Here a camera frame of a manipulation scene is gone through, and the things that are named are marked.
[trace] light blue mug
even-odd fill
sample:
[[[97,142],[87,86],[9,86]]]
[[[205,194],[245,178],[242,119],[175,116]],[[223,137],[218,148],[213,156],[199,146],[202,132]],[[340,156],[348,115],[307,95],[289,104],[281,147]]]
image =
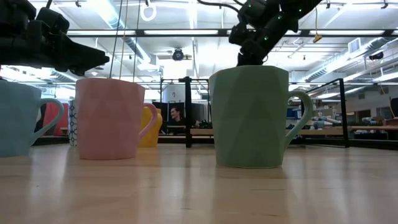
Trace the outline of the light blue mug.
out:
[[[0,81],[0,157],[28,155],[36,139],[61,119],[61,102],[41,99],[41,95],[38,88]],[[39,108],[45,103],[56,103],[58,115],[34,133]]]

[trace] table surface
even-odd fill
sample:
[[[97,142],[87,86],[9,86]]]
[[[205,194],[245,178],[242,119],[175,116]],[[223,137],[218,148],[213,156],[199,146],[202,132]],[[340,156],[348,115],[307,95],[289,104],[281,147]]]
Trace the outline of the table surface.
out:
[[[183,144],[117,161],[66,145],[0,158],[2,224],[375,224],[397,208],[398,151],[291,147],[276,169],[218,166],[211,146]]]

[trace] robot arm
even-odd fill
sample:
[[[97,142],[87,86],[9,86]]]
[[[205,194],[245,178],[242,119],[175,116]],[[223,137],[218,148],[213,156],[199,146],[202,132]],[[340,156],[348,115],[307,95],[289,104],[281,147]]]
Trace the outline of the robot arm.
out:
[[[199,3],[225,6],[218,3]],[[238,64],[262,65],[264,58],[288,30],[297,32],[299,19],[312,11],[322,0],[249,0],[238,11],[239,24],[232,28],[231,44],[241,46]]]

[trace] wall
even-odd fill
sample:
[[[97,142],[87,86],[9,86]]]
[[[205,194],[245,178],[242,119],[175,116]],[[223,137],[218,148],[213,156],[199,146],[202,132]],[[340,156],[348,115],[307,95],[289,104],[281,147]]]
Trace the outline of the wall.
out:
[[[376,108],[387,107],[391,98],[398,98],[398,86],[389,86],[389,93],[380,95],[378,91],[366,91],[365,99],[359,100],[358,94],[349,96],[346,99],[347,112],[371,110],[371,116],[377,116]],[[341,112],[340,106],[337,106],[338,113]]]

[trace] ceiling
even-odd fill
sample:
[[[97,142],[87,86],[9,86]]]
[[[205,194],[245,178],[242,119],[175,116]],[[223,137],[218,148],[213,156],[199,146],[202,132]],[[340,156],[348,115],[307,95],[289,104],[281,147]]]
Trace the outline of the ceiling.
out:
[[[74,0],[53,0],[51,9],[61,13],[70,22],[70,29],[110,29],[105,21],[109,8],[99,2],[107,0],[80,0],[77,7]],[[30,0],[37,8],[44,7],[47,1]],[[239,8],[232,0],[222,1]],[[330,0],[331,7],[326,8],[326,1],[299,21],[300,29],[398,29],[398,0],[389,0],[389,6],[381,9],[383,0]],[[145,1],[129,0],[113,1],[117,13],[121,12],[121,20],[128,29],[230,29],[238,23],[236,13],[228,8],[204,6],[195,0],[158,0],[150,4],[156,7],[156,15],[151,21],[145,21],[139,8],[145,8]],[[149,17],[152,9],[145,9],[144,15]],[[348,48],[348,43],[355,37],[324,37],[314,44],[311,37],[284,37],[269,54],[264,65],[274,65],[290,71],[290,81],[297,82],[304,74],[315,67],[321,66],[326,60],[333,58]],[[73,41],[104,50],[109,56],[115,54],[111,62],[101,66],[101,70],[92,69],[86,77],[122,77],[124,80],[150,82],[159,81],[159,72],[140,67],[141,62],[135,57],[122,38],[72,38]],[[239,46],[230,44],[227,37],[138,37],[136,42],[148,55],[156,55],[156,65],[164,66],[164,75],[171,78],[182,78],[186,73],[173,69],[183,67],[193,69],[193,60],[174,62],[170,54],[175,48],[181,48],[184,54],[192,58],[195,49],[197,77],[207,78],[218,70],[234,67],[237,62]],[[390,46],[388,56],[395,57],[396,45]],[[380,62],[367,62],[372,66]],[[352,75],[364,69],[364,59],[338,68],[343,76]],[[323,77],[323,81],[335,79],[336,73]]]

